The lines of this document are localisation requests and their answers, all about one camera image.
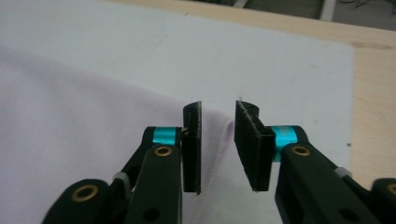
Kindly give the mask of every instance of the brass screw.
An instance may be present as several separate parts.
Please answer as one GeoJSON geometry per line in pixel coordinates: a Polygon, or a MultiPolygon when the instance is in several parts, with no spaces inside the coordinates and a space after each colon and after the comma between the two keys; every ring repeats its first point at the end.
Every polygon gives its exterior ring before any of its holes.
{"type": "Polygon", "coordinates": [[[309,156],[311,155],[311,151],[309,151],[307,148],[305,147],[293,147],[291,149],[295,154],[299,155],[299,156],[309,156]]]}
{"type": "Polygon", "coordinates": [[[96,185],[84,185],[73,192],[72,200],[76,203],[82,203],[88,201],[89,199],[93,198],[99,191],[99,188],[96,185]],[[84,189],[89,189],[91,192],[87,195],[80,195],[80,193],[84,189]]]}
{"type": "Polygon", "coordinates": [[[388,190],[389,190],[392,194],[396,195],[396,184],[388,184],[388,190]]]}
{"type": "Polygon", "coordinates": [[[172,154],[172,148],[159,147],[159,148],[155,149],[154,153],[155,153],[155,155],[157,155],[159,157],[169,156],[170,154],[172,154]]]}

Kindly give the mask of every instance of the wooden table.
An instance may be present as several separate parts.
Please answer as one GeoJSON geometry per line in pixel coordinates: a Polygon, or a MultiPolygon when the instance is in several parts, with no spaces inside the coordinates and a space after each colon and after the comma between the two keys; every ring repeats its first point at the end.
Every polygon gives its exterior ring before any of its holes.
{"type": "Polygon", "coordinates": [[[198,2],[116,1],[308,35],[353,46],[353,177],[366,188],[370,188],[379,177],[396,178],[396,32],[198,2]]]}

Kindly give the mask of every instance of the teal band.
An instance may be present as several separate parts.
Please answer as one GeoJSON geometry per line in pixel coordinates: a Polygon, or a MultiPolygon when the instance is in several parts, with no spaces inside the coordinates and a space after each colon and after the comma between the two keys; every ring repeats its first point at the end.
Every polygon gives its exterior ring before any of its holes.
{"type": "Polygon", "coordinates": [[[156,127],[152,142],[174,146],[176,144],[176,135],[177,128],[175,127],[156,127]]]}
{"type": "Polygon", "coordinates": [[[297,134],[291,126],[271,126],[276,134],[276,155],[274,161],[280,161],[280,155],[285,145],[297,143],[297,134]]]}

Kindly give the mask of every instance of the white cloth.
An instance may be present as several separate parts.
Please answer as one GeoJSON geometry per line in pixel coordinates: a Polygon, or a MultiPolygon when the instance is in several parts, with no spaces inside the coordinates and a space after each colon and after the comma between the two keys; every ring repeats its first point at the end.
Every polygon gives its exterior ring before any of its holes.
{"type": "MultiPolygon", "coordinates": [[[[110,183],[145,128],[182,126],[188,103],[0,48],[0,223],[40,223],[81,179],[110,183]]],[[[183,223],[197,222],[233,144],[233,118],[203,107],[203,193],[183,194],[183,223]]]]}

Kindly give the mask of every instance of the light wood surface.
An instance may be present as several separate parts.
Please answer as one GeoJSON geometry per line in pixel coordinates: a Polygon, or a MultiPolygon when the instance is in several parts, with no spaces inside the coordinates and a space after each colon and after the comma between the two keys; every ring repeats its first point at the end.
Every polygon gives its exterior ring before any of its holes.
{"type": "Polygon", "coordinates": [[[116,0],[346,43],[355,49],[353,177],[370,188],[396,177],[396,32],[172,0],[116,0]]]}

